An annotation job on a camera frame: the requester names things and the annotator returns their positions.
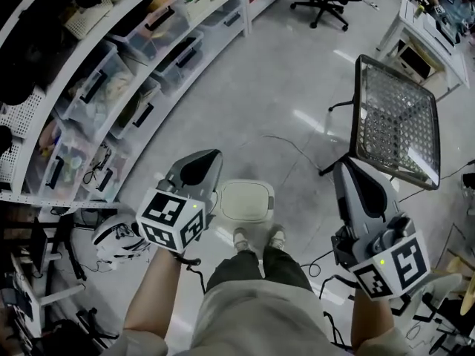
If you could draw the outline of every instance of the gray floor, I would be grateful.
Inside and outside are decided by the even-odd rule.
[[[254,22],[253,34],[239,37],[211,64],[158,130],[132,175],[120,199],[137,209],[144,192],[154,185],[153,175],[165,173],[180,157],[207,148],[224,154],[222,180],[262,179],[276,193],[275,219],[287,228],[286,250],[299,262],[309,262],[331,249],[330,235],[341,221],[333,184],[319,177],[308,159],[281,139],[294,142],[317,165],[330,164],[348,147],[351,108],[327,116],[327,107],[351,99],[354,64],[335,53],[355,59],[374,55],[375,46],[399,10],[401,0],[374,1],[379,11],[365,3],[350,3],[345,17],[350,29],[344,33],[332,16],[324,15],[318,28],[309,28],[315,11],[279,0]],[[475,85],[474,52],[466,46],[466,61]],[[460,88],[439,104],[442,142],[442,176],[475,158],[473,141],[475,99]],[[331,128],[333,136],[323,128]],[[460,174],[442,181],[438,191],[422,192],[402,203],[404,210],[423,230],[430,260],[437,264],[452,223],[465,232],[473,222],[465,216],[468,203],[460,189]],[[400,198],[417,189],[400,182]],[[79,259],[91,268],[95,264],[89,234],[74,234]],[[451,246],[468,250],[454,231]],[[191,246],[189,256],[203,259],[200,270],[209,278],[216,265],[233,255],[232,247],[208,231]],[[110,329],[119,329],[128,303],[147,266],[147,257],[123,265],[117,271],[90,273],[83,304],[96,306]],[[316,287],[334,274],[344,274],[332,256],[320,262],[321,274],[312,278]],[[324,307],[335,318],[348,343],[352,303],[350,290],[330,283]],[[167,341],[172,350],[186,349],[202,299],[197,276],[183,272]],[[423,326],[410,342],[417,355],[426,355],[434,341],[432,325]]]

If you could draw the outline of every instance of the forearm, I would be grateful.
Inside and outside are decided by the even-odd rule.
[[[180,263],[158,248],[125,316],[124,329],[152,332],[165,338],[177,294]]]
[[[378,337],[393,327],[394,319],[389,302],[372,302],[361,289],[356,289],[351,325],[353,350],[356,352],[364,341]]]

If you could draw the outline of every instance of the white helmet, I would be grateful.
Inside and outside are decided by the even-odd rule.
[[[97,248],[98,258],[112,268],[123,260],[140,256],[150,246],[140,235],[135,218],[129,214],[109,217],[94,231],[92,243]]]

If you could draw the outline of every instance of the desk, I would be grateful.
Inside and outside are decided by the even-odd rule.
[[[403,32],[408,32],[417,39],[425,48],[427,48],[445,67],[445,78],[447,81],[447,92],[443,93],[437,102],[444,99],[449,93],[455,91],[460,85],[470,88],[468,81],[467,68],[465,66],[464,56],[456,47],[450,55],[440,43],[437,42],[429,32],[424,29],[424,14],[418,18],[414,17],[416,6],[408,0],[402,0],[401,8],[396,15],[393,23],[383,36],[381,43],[377,47],[380,50],[378,60],[381,61],[398,44]]]

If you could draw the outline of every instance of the shoe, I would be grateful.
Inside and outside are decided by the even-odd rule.
[[[280,224],[274,224],[269,231],[269,242],[267,245],[283,251],[285,238],[284,227]]]
[[[247,232],[244,228],[236,228],[233,236],[235,250],[237,253],[249,251],[249,241],[247,240]]]

